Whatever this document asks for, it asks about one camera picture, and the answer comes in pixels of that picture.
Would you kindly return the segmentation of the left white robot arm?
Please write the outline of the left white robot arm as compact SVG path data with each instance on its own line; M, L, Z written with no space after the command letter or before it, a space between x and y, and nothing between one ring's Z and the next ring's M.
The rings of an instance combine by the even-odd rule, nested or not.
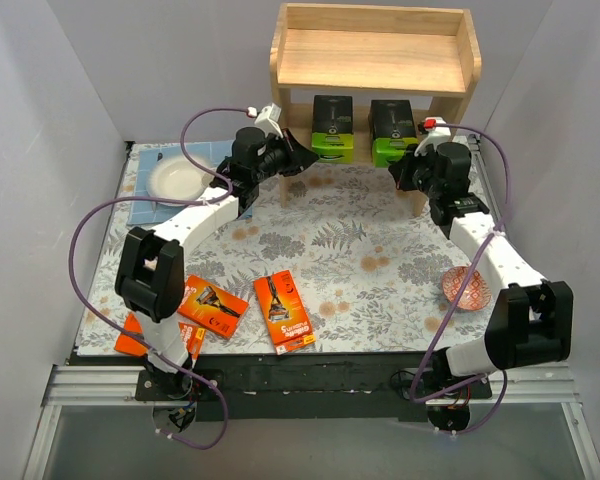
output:
M149 344L145 369L150 380L168 398L183 399L193 386L193 360L176 320L185 295L186 257L251 207L262 182L276 175L298 175L317 161L318 155L287 129L276 136L244 127L199 197L200 205L186 207L152 229L135 227L127 234L115 291Z

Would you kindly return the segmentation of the green black razor box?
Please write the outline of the green black razor box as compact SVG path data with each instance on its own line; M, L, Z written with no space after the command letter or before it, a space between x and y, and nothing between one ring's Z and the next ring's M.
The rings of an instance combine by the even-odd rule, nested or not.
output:
M372 100L368 114L371 156L376 168L399 161L419 141L409 100Z
M321 162L336 164L353 162L353 98L351 96L314 96L311 148Z

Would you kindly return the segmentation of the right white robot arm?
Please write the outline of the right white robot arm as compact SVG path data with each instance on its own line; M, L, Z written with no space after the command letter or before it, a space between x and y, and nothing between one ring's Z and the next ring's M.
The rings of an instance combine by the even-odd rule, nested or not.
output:
M571 353L574 295L564 281L549 281L510 244L486 204L470 190L471 153L459 143L413 151L388 170L401 191L427 196L431 218L456 247L476 261L495 297L485 333L434 354L432 383L455 397L469 377L558 362Z

